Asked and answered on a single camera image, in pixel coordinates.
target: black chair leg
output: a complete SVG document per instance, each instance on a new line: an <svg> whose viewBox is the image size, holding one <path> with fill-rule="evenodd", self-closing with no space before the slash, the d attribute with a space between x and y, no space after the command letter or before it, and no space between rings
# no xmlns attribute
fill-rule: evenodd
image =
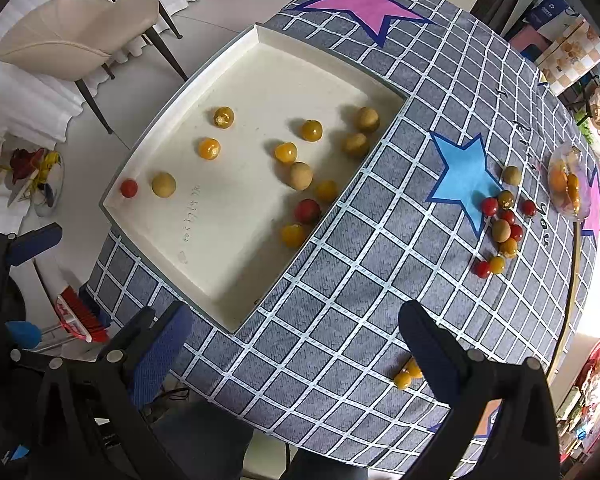
<svg viewBox="0 0 600 480"><path fill-rule="evenodd" d="M158 8L160 9L160 15L162 16L163 20L165 22L167 22L167 25L169 25L169 28L173 31L173 33L176 35L176 38L178 38L179 40L182 39L182 34L180 34L178 32L178 29L176 28L175 23L173 23L173 20L171 19L171 16L169 15L169 13L164 9L164 7L162 6L162 3L160 2L160 0L158 0Z"/></svg>
<svg viewBox="0 0 600 480"><path fill-rule="evenodd" d="M173 57L171 51L164 44L164 41L160 37L160 34L158 34L153 27L148 28L144 33L149 37L154 46L158 49L158 52L162 54L164 59L166 59L169 62L173 69L180 75L180 77L183 78L184 81L189 79L184 73L184 70L180 67L176 59Z"/></svg>
<svg viewBox="0 0 600 480"><path fill-rule="evenodd" d="M78 81L75 82L75 85L78 87L78 90L82 94L82 97L84 97L84 99L91 107L91 110L93 110L93 113L96 114L97 118L99 118L100 122L102 123L102 126L104 126L107 129L107 133L111 135L113 133L113 130L111 129L111 126L107 124L107 121L104 119L102 112L98 108L96 101L94 101L91 92L89 92L89 89L87 88L85 82L82 79L78 79Z"/></svg>
<svg viewBox="0 0 600 480"><path fill-rule="evenodd" d="M115 79L116 76L113 75L113 72L111 71L111 69L109 68L109 65L106 63L102 64L102 67L104 69L104 71L109 75L110 78Z"/></svg>

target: screw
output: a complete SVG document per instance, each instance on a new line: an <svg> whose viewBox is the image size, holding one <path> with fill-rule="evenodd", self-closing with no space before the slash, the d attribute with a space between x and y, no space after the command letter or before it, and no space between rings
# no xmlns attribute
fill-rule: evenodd
<svg viewBox="0 0 600 480"><path fill-rule="evenodd" d="M466 351L466 356L471 359L471 361L475 361L477 363L484 361L484 354L477 348L469 348Z"/></svg>
<svg viewBox="0 0 600 480"><path fill-rule="evenodd" d="M51 359L51 361L49 361L49 368L52 370L58 370L58 368L62 366L62 362L64 362L62 361L62 358L54 357Z"/></svg>
<svg viewBox="0 0 600 480"><path fill-rule="evenodd" d="M107 354L107 361L110 363L117 363L124 357L122 350L112 350Z"/></svg>
<svg viewBox="0 0 600 480"><path fill-rule="evenodd" d="M540 361L538 361L538 359L536 359L535 357L527 357L525 359L525 363L532 370L539 370L540 369Z"/></svg>

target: checkered tablecloth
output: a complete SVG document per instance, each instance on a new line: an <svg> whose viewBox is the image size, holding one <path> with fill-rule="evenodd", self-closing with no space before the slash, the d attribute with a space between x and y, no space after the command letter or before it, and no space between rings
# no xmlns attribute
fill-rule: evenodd
<svg viewBox="0 0 600 480"><path fill-rule="evenodd" d="M564 321L573 226L551 208L546 172L534 168L564 140L583 151L589 172L594 159L565 108L537 86L536 67L467 12L443 0L396 0L434 24L393 22L379 48L346 14L292 10L304 1L266 26L365 66L409 98L248 322L229 336L196 315L173 373L296 446L403 472L448 407L423 380L404 392L392 385L410 355L399 307L418 299L465 348L511 363L533 355L547 368ZM476 238L459 206L426 202L443 170L430 130L460 144L482 134L490 170L522 168L520 193L544 205L534 222L516 212L525 237L505 274L478 279L470 269L476 255L493 253L488 235ZM571 335L595 251L585 237ZM160 316L179 298L116 228L88 289L119 324L146 304ZM472 441L456 474L483 445Z"/></svg>

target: food tray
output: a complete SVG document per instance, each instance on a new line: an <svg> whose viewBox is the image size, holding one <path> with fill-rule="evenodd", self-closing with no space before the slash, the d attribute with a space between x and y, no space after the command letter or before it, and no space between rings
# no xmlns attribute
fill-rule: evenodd
<svg viewBox="0 0 600 480"><path fill-rule="evenodd" d="M404 101L333 54L255 25L209 60L160 111L101 206L190 304L233 333L296 255L279 236L280 228L293 221L296 203L311 197L323 179L344 190L358 170L360 161L341 150L343 138L355 131L357 110L378 110L381 126L371 136L375 144ZM227 130L212 124L220 106L235 112ZM308 119L324 127L319 142L298 136ZM197 154L205 137L221 143L216 160ZM298 147L298 161L314 170L314 184L304 192L285 183L285 168L272 157L273 148L287 141ZM159 171L176 179L168 199L151 190ZM126 178L139 185L132 199L119 192ZM322 209L326 215L327 207Z"/></svg>

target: red tomato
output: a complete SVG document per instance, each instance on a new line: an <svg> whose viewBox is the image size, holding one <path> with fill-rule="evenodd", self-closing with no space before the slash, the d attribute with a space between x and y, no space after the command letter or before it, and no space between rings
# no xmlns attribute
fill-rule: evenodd
<svg viewBox="0 0 600 480"><path fill-rule="evenodd" d="M487 197L482 201L480 209L485 216L493 216L498 212L498 200L493 196Z"/></svg>
<svg viewBox="0 0 600 480"><path fill-rule="evenodd" d="M318 203L310 198L301 200L294 209L294 216L301 224L312 224L321 214Z"/></svg>
<svg viewBox="0 0 600 480"><path fill-rule="evenodd" d="M133 198L136 196L138 192L138 183L132 178L126 179L122 184L120 184L120 193L125 198Z"/></svg>
<svg viewBox="0 0 600 480"><path fill-rule="evenodd" d="M513 238L518 243L520 243L520 241L522 240L522 234L522 227L520 227L518 224L513 224L511 226L511 238Z"/></svg>
<svg viewBox="0 0 600 480"><path fill-rule="evenodd" d="M505 209L500 218L505 220L509 225L513 225L516 221L516 214L511 209Z"/></svg>
<svg viewBox="0 0 600 480"><path fill-rule="evenodd" d="M482 278L486 280L491 274L491 269L489 268L488 262L479 261L475 264L474 272L478 276L478 278Z"/></svg>
<svg viewBox="0 0 600 480"><path fill-rule="evenodd" d="M526 216L536 216L536 204L534 204L533 200L525 200L522 203L522 212Z"/></svg>

